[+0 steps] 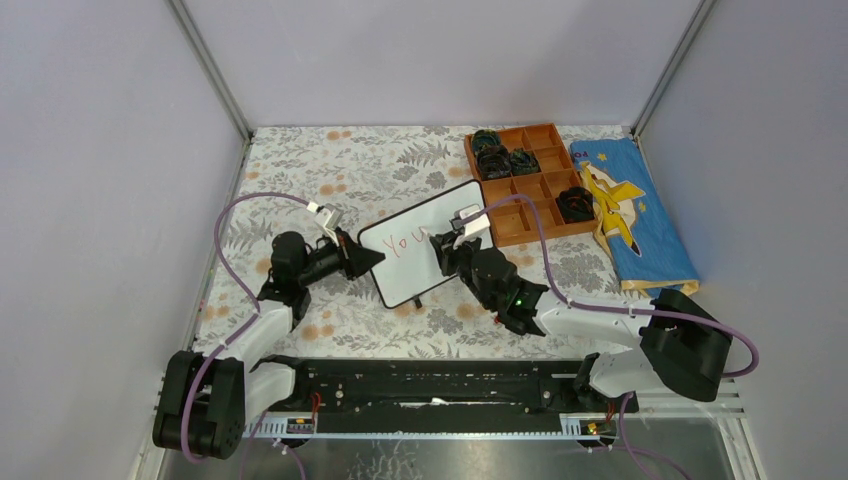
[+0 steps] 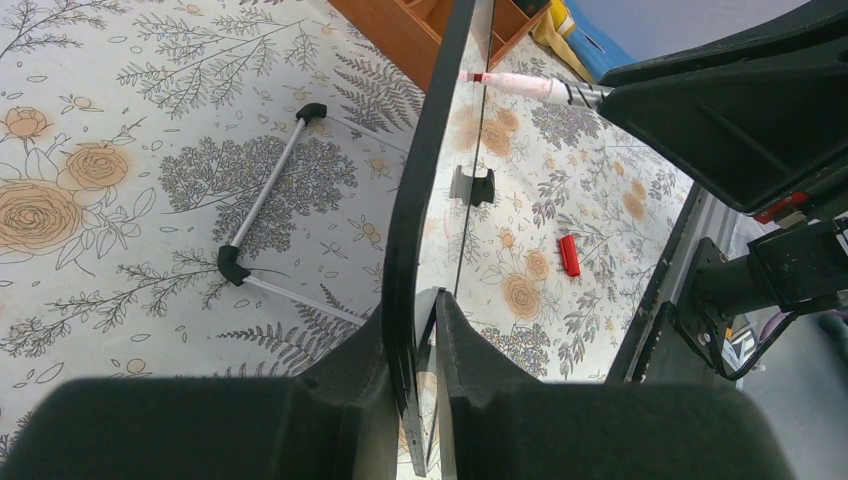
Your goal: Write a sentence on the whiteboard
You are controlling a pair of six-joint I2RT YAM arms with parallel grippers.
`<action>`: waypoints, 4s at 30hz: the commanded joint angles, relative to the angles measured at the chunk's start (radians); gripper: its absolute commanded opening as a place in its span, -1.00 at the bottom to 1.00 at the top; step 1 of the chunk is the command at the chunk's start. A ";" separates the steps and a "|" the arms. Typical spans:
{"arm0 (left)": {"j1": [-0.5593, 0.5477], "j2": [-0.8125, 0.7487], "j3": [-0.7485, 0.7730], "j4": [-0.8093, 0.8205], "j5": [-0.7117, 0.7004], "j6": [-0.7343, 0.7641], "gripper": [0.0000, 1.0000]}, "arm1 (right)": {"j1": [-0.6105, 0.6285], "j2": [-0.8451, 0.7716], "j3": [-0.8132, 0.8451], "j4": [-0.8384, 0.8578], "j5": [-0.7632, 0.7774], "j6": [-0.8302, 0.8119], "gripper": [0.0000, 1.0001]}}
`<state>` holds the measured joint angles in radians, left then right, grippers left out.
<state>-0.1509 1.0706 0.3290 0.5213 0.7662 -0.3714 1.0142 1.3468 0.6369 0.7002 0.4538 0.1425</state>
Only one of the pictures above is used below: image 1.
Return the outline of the black framed whiteboard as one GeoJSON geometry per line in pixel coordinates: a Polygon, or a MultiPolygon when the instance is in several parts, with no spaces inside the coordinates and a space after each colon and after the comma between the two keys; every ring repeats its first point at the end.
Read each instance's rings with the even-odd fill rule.
{"type": "Polygon", "coordinates": [[[470,180],[363,228],[357,242],[385,259],[371,269],[382,304],[393,309],[447,282],[431,234],[452,230],[451,220],[466,207],[484,206],[480,182],[470,180]]]}

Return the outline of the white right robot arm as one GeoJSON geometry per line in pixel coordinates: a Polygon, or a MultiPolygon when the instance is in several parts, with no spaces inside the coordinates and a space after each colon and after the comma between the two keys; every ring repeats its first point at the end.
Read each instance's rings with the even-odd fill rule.
{"type": "Polygon", "coordinates": [[[699,402],[718,395],[732,343],[714,318],[677,290],[631,305],[559,299],[543,284],[522,278],[497,248],[455,233],[429,239],[440,272],[456,276],[498,323],[517,335],[566,335],[624,346],[617,354],[587,355],[574,381],[583,410],[597,412],[612,399],[665,387],[699,402]]]}

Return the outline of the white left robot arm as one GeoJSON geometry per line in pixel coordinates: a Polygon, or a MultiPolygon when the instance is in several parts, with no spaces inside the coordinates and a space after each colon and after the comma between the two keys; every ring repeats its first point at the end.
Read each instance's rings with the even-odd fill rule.
{"type": "Polygon", "coordinates": [[[152,441],[190,461],[227,459],[248,421],[275,403],[296,411],[310,385],[285,364],[264,364],[270,347],[304,318],[310,285],[334,274],[355,280],[385,254],[363,247],[340,228],[313,247],[294,231],[271,242],[270,268],[256,299],[278,306],[255,313],[208,353],[182,350],[169,360],[156,409],[152,441]]]}

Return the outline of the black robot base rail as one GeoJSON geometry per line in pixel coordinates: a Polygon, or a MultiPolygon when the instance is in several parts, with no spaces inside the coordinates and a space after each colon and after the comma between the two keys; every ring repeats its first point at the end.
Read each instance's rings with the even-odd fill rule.
{"type": "Polygon", "coordinates": [[[563,430],[562,416],[634,413],[635,399],[586,404],[577,361],[298,359],[294,393],[267,410],[315,416],[314,435],[533,435],[563,430]]]}

